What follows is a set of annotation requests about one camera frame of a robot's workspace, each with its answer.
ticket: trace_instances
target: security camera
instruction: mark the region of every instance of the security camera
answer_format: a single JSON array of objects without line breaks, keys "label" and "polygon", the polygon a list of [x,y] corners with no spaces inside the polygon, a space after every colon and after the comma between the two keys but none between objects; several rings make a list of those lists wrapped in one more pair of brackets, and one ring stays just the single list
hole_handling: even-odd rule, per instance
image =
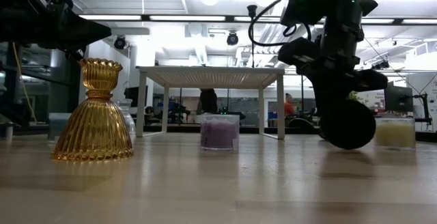
[{"label": "security camera", "polygon": [[114,41],[114,47],[119,50],[124,50],[129,47],[129,43],[126,41],[126,36],[117,36]]},{"label": "security camera", "polygon": [[236,32],[229,33],[229,36],[227,36],[227,44],[230,46],[235,46],[238,44],[238,36]]}]

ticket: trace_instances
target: glass jar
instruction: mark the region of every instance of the glass jar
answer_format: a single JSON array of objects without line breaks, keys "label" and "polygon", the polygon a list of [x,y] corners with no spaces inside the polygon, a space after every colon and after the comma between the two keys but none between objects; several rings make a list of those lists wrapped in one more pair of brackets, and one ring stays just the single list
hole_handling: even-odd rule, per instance
[{"label": "glass jar", "polygon": [[122,111],[124,123],[126,125],[126,128],[128,129],[128,134],[130,135],[130,140],[132,143],[135,140],[135,122],[132,116],[129,113],[130,103],[132,103],[131,99],[121,99],[117,101],[117,105]]},{"label": "glass jar", "polygon": [[377,118],[376,145],[388,148],[416,148],[414,118]]},{"label": "glass jar", "polygon": [[200,131],[202,149],[237,150],[240,136],[240,116],[203,114]]}]

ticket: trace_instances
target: amber glass vase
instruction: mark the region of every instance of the amber glass vase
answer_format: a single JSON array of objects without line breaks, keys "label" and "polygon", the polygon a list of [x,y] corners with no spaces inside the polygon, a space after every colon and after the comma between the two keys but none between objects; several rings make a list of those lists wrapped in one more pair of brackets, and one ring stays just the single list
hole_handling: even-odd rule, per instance
[{"label": "amber glass vase", "polygon": [[122,112],[110,100],[122,66],[105,59],[82,59],[79,64],[88,99],[71,115],[52,158],[107,160],[132,156],[132,141]]}]

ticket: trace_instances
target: fluorescent light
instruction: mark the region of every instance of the fluorescent light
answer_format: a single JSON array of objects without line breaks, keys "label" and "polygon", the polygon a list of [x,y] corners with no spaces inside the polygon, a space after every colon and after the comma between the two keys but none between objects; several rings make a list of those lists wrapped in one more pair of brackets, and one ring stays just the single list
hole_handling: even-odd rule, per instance
[{"label": "fluorescent light", "polygon": [[437,19],[405,19],[402,23],[437,25]]},{"label": "fluorescent light", "polygon": [[87,20],[141,20],[139,15],[79,15]]},{"label": "fluorescent light", "polygon": [[361,23],[366,24],[391,24],[393,23],[393,19],[382,19],[382,18],[363,18]]},{"label": "fluorescent light", "polygon": [[[252,19],[248,16],[236,16],[234,18],[237,22],[251,22]],[[262,16],[258,19],[258,23],[279,23],[281,18],[278,16]]]},{"label": "fluorescent light", "polygon": [[215,34],[215,35],[217,35],[217,34],[226,35],[227,32],[229,32],[229,31],[226,29],[208,29],[208,33]]},{"label": "fluorescent light", "polygon": [[251,22],[252,19],[248,16],[236,16],[234,18],[234,20],[238,21],[238,22]]},{"label": "fluorescent light", "polygon": [[225,17],[224,16],[150,16],[150,20],[221,22],[225,20]]}]

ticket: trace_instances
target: white table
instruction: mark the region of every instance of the white table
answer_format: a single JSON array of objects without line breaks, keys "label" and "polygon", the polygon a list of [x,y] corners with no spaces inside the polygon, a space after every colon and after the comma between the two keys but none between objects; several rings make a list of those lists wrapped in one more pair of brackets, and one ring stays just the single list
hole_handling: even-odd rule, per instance
[{"label": "white table", "polygon": [[[278,135],[266,136],[277,139],[285,137],[284,69],[151,66],[139,67],[139,72],[137,137],[144,136],[145,82],[147,77],[164,87],[163,117],[168,117],[169,114],[170,87],[257,89],[259,91],[259,133],[262,135],[266,135],[264,134],[264,89],[277,81]],[[166,131],[167,119],[163,119],[162,132]]]}]

